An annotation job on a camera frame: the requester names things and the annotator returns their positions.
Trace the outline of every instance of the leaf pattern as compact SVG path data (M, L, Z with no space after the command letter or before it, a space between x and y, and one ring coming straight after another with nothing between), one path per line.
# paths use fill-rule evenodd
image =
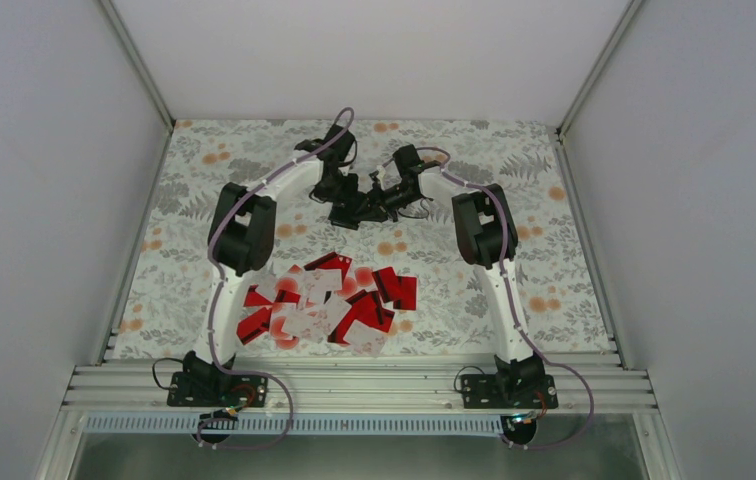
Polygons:
M206 241L220 190L229 181L245 184L272 171L291 157L298 142L323 137L328 125L327 120L177 122L114 355L156 358L192 348L212 287ZM545 126L484 120L358 121L353 132L359 152L352 171L361 175L362 189L369 187L368 173L409 143L449 151L453 158L448 169L471 182L501 185L520 238L519 298L532 337L546 351L607 349L569 204L552 193L563 191L563 182ZM425 154L433 157L433 152ZM389 167L385 182L397 179L395 167ZM307 192L279 202L275 250L263 271L281 274L330 251L352 257L355 268L392 265L399 274L417 277L419 298L416 311L397 312L396 331L383 355L495 350L486 297L457 251L450 207L414 205L405 213L427 218L363 224L357 231L328 224L329 209L308 199ZM324 342L281 350L265 335L240 348L238 355L351 353Z

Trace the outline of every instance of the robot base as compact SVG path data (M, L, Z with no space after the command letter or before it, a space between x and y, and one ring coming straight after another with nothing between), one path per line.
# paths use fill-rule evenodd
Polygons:
M540 396L546 402L547 409L558 408L555 379L551 375L546 375L539 386L516 392L509 398L505 398L505 395L499 391L496 375L461 375L460 379L463 408L470 410L540 409L543 407Z

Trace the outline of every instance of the orange dot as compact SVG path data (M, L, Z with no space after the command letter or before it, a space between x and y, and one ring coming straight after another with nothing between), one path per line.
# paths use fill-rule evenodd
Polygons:
M278 280L278 283L275 284L275 288L278 290L284 290L285 292L298 293L298 282L293 278L284 277Z
M561 187L552 187L549 189L549 197L551 197L552 200L560 201L566 198L566 192L564 192Z
M277 345L281 350L292 350L296 348L296 345L298 345L298 337L293 337L289 340L276 339L275 345Z
M346 277L343 280L343 289L337 290L335 293L343 298L348 298L354 295L355 290L357 290L357 280L352 277Z
M378 244L378 253L387 256L393 253L393 244L390 242L381 242Z
M369 267L360 267L355 270L354 278L357 279L357 283L361 287L368 287L375 281L375 279L372 278L372 269Z
M528 306L531 307L532 311L537 313L543 313L546 311L546 301L541 297L531 297L531 300L528 301Z
M519 236L520 240L528 240L529 238L531 238L531 230L529 230L525 225L516 227L516 234Z
M287 317L275 317L272 319L271 322L269 322L269 335L272 335L272 338L275 340L287 340L292 337L292 335L288 333L284 333L283 330L281 330L284 327L284 322L287 321Z
M293 236L293 226L289 223L285 223L278 227L275 233L277 233L281 238L290 238Z

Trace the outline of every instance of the black mounting bracket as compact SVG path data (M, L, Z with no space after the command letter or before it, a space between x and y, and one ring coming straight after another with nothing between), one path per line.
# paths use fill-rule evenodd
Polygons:
M505 192L495 183L488 185L487 190L498 199L505 213L508 226L508 248L505 258L512 260L519 239L516 229L513 228L513 216L510 213ZM499 261L503 235L498 211L490 197L484 192L456 195L452 197L452 212L461 257L470 265L492 268L493 263ZM487 217L484 223L482 223L482 216Z
M469 409L558 408L555 379L545 374L542 359L534 355L522 361L496 359L493 375L462 375L463 406Z
M207 241L219 228L225 215L234 208L248 188L229 183L222 188ZM277 203L269 197L252 195L237 211L238 216L250 214L248 225L229 221L222 236L213 248L213 257L219 263L233 268L237 275L249 270L260 270L266 265L275 246L275 210Z
M180 372L172 374L169 396L166 398L166 404L170 407L245 408L266 404L268 382L265 377L227 375L196 357L195 351L187 353L182 365Z

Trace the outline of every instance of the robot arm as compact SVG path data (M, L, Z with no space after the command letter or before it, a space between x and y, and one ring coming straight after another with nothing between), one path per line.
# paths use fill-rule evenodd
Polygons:
M326 141L338 134L340 128L334 125L328 132ZM313 152L320 145L319 142L302 142L296 147L297 152ZM370 175L373 180L372 189L368 192L358 191L357 175L348 173L348 166L353 161L350 153L354 143L354 136L346 132L339 141L318 156L308 157L301 162L292 160L292 165L281 167L261 181L264 184L262 191L249 196L236 216L227 220L226 227L212 250L213 257L225 272L224 285L218 299L214 293L208 305L208 309L212 309L209 313L213 319L210 325L213 334L210 335L208 324L205 323L195 343L194 352L187 356L192 358L191 362L201 362L202 366L199 369L192 365L188 367L185 359L185 369L205 370L203 365L213 363L214 354L222 361L234 356L234 332L237 330L242 300L249 285L245 273L260 270L271 256L276 202L314 185L312 198L332 203L329 221L344 228L357 229L362 221L396 221L398 210L423 198L452 206L458 248L464 260L473 265L475 275L484 288L493 327L498 336L495 358L497 373L492 387L504 400L501 402L503 405L519 406L523 403L520 399L528 398L529 394L545 386L547 381L551 382L551 377L545 375L542 360L520 335L519 329L526 329L524 315L520 310L519 315L515 316L511 308L510 295L518 291L513 262L518 244L516 232L509 229L505 237L497 209L488 195L480 191L458 193L459 186L442 178L439 172L429 170L439 164L423 162L412 145L404 146L393 154L401 177L398 184L384 189L376 172ZM225 216L238 200L258 185L249 187L228 184L223 188L211 226L211 237L220 224L226 221ZM507 217L506 224L513 225L501 187L490 185L487 190L501 205L501 210ZM508 239L508 245L502 262L505 274L502 275L503 270L499 268L498 262L504 238ZM214 285L215 291L219 275L218 271L214 273L217 282ZM212 348L209 338L214 342Z

